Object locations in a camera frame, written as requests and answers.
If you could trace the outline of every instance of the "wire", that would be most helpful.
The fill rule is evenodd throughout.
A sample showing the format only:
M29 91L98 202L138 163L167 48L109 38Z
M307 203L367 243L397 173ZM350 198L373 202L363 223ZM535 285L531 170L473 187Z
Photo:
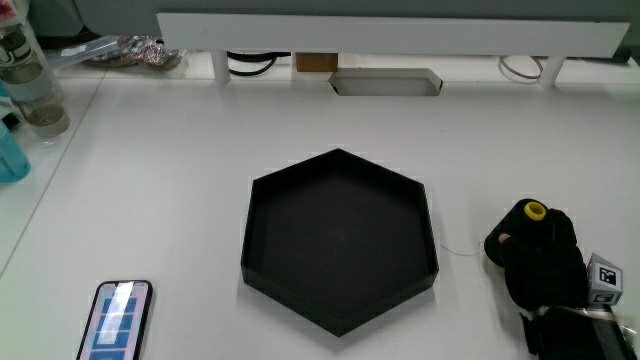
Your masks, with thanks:
M291 56L291 53L288 52L270 52L264 54L237 54L230 51L227 51L227 56L230 59L245 62L245 63L260 63L269 61L269 63L263 67L262 69L256 71L237 71L233 69L229 69L229 72L236 76L250 77L250 76L258 76L264 74L267 70L271 69L273 65L275 65L276 60L280 57Z
M478 246L481 246L483 243L484 243L484 241L479 241L478 242ZM442 244L440 246L442 246L443 249L447 250L448 252L452 253L453 255L458 255L458 256L476 256L476 255L478 255L478 254L480 254L480 253L482 253L484 251L484 250L480 250L475 254L460 254L460 253L457 253L457 252L449 249L448 247L446 247L446 246L444 246Z
M538 69L540 69L540 74L538 75L525 75L523 73L517 72L512 68L510 68L509 65L507 65L507 63L504 61L505 56L500 55L499 58L500 58L500 65L504 66L505 69L509 70L511 73L515 75L520 76L521 78L537 80L537 79L540 79L540 76L542 75L542 64L540 64L540 60L534 58L533 56L530 56L530 58L533 59L533 62L535 62L536 65L538 65Z

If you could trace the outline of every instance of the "white table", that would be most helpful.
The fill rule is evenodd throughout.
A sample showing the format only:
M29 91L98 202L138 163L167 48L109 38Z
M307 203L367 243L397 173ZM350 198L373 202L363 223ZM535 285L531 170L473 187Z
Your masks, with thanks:
M434 98L105 77L0 278L0 358L74 359L98 283L148 279L143 359L532 359L478 244L523 197L567 212L585 260L624 269L616 312L637 327L640 85L440 76ZM342 338L246 286L239 264L251 179L335 144L418 176L437 243L480 252L439 247L432 289Z

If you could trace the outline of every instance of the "water bottle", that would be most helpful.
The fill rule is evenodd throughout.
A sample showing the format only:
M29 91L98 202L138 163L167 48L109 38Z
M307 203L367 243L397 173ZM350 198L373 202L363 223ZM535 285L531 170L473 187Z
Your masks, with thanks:
M31 170L29 161L11 135L11 132L0 121L0 183L11 183L21 180Z
M56 136L69 127L52 77L19 26L0 30L0 80L36 134Z

